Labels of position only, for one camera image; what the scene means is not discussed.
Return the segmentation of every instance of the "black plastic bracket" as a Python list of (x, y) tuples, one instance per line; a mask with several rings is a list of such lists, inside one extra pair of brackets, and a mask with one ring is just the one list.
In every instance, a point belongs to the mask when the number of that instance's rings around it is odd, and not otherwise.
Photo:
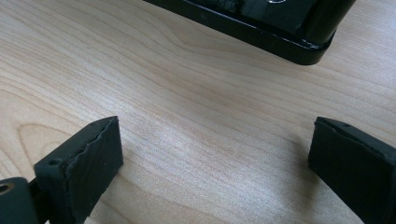
[(291, 62), (320, 61), (356, 0), (145, 0)]
[(365, 223), (396, 223), (396, 148), (341, 121), (317, 118), (309, 167)]
[(122, 164), (118, 118), (97, 120), (39, 161), (29, 184), (0, 181), (0, 223), (83, 223)]

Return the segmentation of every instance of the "black device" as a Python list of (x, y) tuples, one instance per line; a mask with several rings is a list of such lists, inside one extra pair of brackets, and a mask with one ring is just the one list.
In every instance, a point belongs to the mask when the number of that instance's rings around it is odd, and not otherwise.
[(119, 120), (97, 120), (35, 164), (36, 178), (0, 181), (0, 223), (83, 223), (122, 166)]
[(302, 65), (317, 63), (356, 0), (145, 0)]
[(347, 123), (317, 118), (308, 162), (364, 223), (396, 223), (396, 148)]

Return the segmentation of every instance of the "wooden desk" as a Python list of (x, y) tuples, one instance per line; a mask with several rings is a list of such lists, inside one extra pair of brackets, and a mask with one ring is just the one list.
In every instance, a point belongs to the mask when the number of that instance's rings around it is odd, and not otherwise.
[(118, 115), (87, 223), (361, 223), (307, 153), (317, 116), (396, 146), (395, 1), (358, 1), (313, 66), (142, 1), (0, 4), (0, 178)]

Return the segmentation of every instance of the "glossy black edge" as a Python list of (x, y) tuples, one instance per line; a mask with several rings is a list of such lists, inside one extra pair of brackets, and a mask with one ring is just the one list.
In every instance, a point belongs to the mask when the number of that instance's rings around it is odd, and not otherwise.
[(274, 27), (257, 27), (186, 0), (144, 0), (300, 65), (318, 63), (332, 43), (314, 45)]
[(304, 39), (311, 43), (329, 40), (355, 2), (356, 0), (317, 1), (306, 20)]

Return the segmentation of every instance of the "black rubber pad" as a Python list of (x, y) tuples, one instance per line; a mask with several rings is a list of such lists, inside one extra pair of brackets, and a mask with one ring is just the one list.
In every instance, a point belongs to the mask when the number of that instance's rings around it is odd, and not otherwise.
[(38, 186), (48, 190), (51, 223), (82, 223), (122, 166), (119, 120), (83, 128), (35, 165)]
[(365, 223), (396, 223), (396, 148), (344, 122), (317, 118), (309, 167)]

